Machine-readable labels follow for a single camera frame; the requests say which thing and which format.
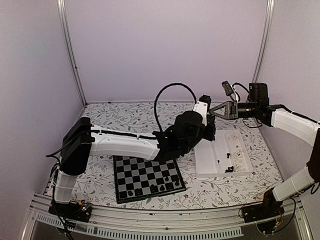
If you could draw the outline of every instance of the white wall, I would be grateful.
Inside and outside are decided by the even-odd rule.
[[[34,192],[42,192],[81,111],[56,0],[0,6],[0,239],[18,239]]]
[[[320,120],[320,1],[275,1],[274,15],[259,82],[268,84],[270,102]],[[311,147],[301,140],[264,127],[282,176],[306,165]],[[320,239],[320,191],[301,196],[315,240]]]
[[[221,82],[252,80],[266,0],[68,0],[66,12],[89,103],[153,101],[166,84],[225,101]],[[185,89],[161,100],[192,100]]]

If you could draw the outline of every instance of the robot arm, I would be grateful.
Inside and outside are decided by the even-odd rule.
[[[222,83],[227,95],[232,92],[228,82]],[[245,221],[257,221],[273,217],[283,211],[283,200],[300,194],[320,181],[320,124],[301,114],[294,113],[283,105],[269,105],[265,83],[250,83],[246,103],[227,101],[209,110],[209,113],[228,120],[255,118],[264,125],[284,130],[313,147],[310,161],[306,166],[278,186],[268,190],[260,205],[242,209]]]
[[[211,99],[202,96],[193,110],[178,115],[165,131],[132,133],[92,125],[82,117],[63,138],[61,164],[56,178],[54,201],[68,205],[77,177],[87,167],[89,155],[137,157],[153,161],[168,161],[184,156],[202,138],[212,141],[215,118],[207,119]]]

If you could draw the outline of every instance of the floral patterned table surface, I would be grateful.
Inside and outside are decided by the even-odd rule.
[[[173,124],[176,116],[191,110],[192,103],[158,103],[157,111],[163,129]],[[159,130],[153,103],[89,104],[83,117],[101,127],[134,133]],[[253,120],[247,125],[255,126]],[[98,206],[129,209],[183,210],[230,207],[261,201],[264,192],[282,181],[277,165],[258,128],[248,128],[241,120],[216,118],[217,130],[239,130],[253,167],[248,176],[196,178],[195,154],[177,160],[187,190],[172,195],[117,204],[112,156],[90,156],[87,169],[78,177],[73,200],[90,201]],[[45,193],[52,196],[52,185]]]

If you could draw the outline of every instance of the chessboard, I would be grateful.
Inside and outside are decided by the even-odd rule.
[[[113,169],[118,204],[186,190],[175,159],[160,163],[138,157],[113,156]]]

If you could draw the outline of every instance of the black cable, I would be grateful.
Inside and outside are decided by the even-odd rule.
[[[56,150],[55,152],[45,155],[46,158],[51,158],[54,155],[60,153],[63,149],[65,149],[69,144],[71,144],[73,141],[75,141],[77,138],[79,138],[80,136],[84,135],[84,134],[88,134],[88,133],[99,133],[99,130],[87,130],[87,131],[82,131],[79,134],[75,135],[70,141],[68,141],[65,145],[63,145],[62,147],[60,147],[58,150]]]
[[[257,126],[249,126],[249,125],[247,125],[247,124],[245,123],[245,118],[242,118],[242,122],[243,122],[243,124],[244,124],[246,127],[250,128],[250,129],[257,129],[257,128],[260,128],[260,127],[263,126],[263,124],[262,124],[262,123],[259,123],[258,120],[257,120],[257,122],[258,122],[260,125],[257,125]]]
[[[235,101],[234,97],[232,95],[229,96],[232,101]]]
[[[60,163],[60,159],[57,157],[57,156],[49,156],[49,158],[54,158],[54,159],[56,159],[57,160],[57,163],[59,164],[59,165],[61,165],[61,163]]]
[[[311,188],[311,190],[310,190],[311,195],[315,194],[315,193],[318,191],[318,189],[319,189],[319,187],[320,187],[320,182],[318,182],[318,186],[317,186],[316,189],[314,190],[315,186],[316,186],[315,184],[312,185],[312,188]]]
[[[118,135],[118,136],[128,136],[128,137],[140,138],[140,139],[149,139],[149,140],[156,140],[157,139],[155,136],[137,135],[137,134],[131,133],[131,132],[118,132],[118,131],[110,131],[110,130],[101,130],[101,133],[102,134]]]
[[[246,90],[246,92],[247,92],[248,94],[250,94],[248,88],[246,88],[245,86],[243,86],[241,83],[235,82],[234,84],[232,84],[232,87],[233,87],[234,85],[238,85],[238,86],[242,87],[244,90]]]
[[[238,96],[238,99],[239,99],[238,102],[240,102],[241,101],[241,97],[240,97],[239,93],[236,91],[235,94]]]
[[[159,119],[158,119],[158,114],[157,114],[157,102],[158,102],[158,99],[159,99],[160,95],[162,94],[162,92],[163,92],[164,90],[166,90],[167,88],[171,87],[171,86],[182,86],[182,87],[186,88],[186,89],[192,94],[193,99],[194,99],[194,104],[197,103],[197,98],[196,98],[195,93],[194,93],[194,92],[191,90],[191,88],[188,87],[187,85],[185,85],[185,84],[183,84],[183,83],[180,83],[180,82],[174,82],[174,83],[170,83],[170,84],[164,86],[164,87],[159,91],[159,93],[156,95],[155,100],[154,100],[154,105],[153,105],[153,111],[154,111],[155,121],[156,121],[156,123],[157,123],[157,125],[158,125],[158,127],[159,127],[160,132],[163,132],[163,130],[162,130],[162,127],[161,127],[160,122],[159,122]]]
[[[238,211],[238,216],[239,216],[239,218],[241,218],[241,219],[243,219],[244,216],[240,216],[240,211],[241,211],[245,206],[254,206],[254,205],[252,205],[251,203],[246,203],[246,204],[242,205],[242,207],[240,207],[240,209],[239,209],[239,211]]]
[[[290,197],[290,199],[294,202],[294,209],[293,209],[293,213],[292,213],[292,215],[291,215],[291,217],[290,217],[289,221],[286,223],[286,225],[284,225],[284,227],[283,227],[283,228],[281,228],[281,229],[279,229],[279,230],[276,230],[276,231],[274,232],[274,234],[275,234],[275,233],[278,233],[278,232],[280,232],[280,231],[282,231],[283,229],[285,229],[285,228],[286,228],[286,227],[291,223],[292,219],[293,219],[293,218],[294,218],[294,216],[295,216],[297,203],[296,203],[296,200],[295,200],[293,197]]]
[[[57,167],[59,166],[60,164],[57,162],[55,163],[52,168],[51,168],[51,172],[50,172],[50,179],[52,177],[52,174],[54,174],[54,172],[57,170]]]
[[[307,117],[307,116],[302,115],[302,114],[300,114],[300,113],[297,113],[297,112],[295,112],[295,111],[291,111],[289,108],[287,108],[287,107],[286,107],[285,105],[283,105],[283,104],[279,104],[279,106],[282,107],[283,109],[285,109],[286,111],[288,111],[289,113],[293,114],[293,115],[296,115],[296,116],[301,117],[301,118],[303,118],[303,119],[307,119],[307,120],[309,120],[309,121],[311,121],[311,122],[314,122],[315,124],[319,124],[316,120],[314,120],[314,119],[312,119],[312,118],[310,118],[310,117]]]

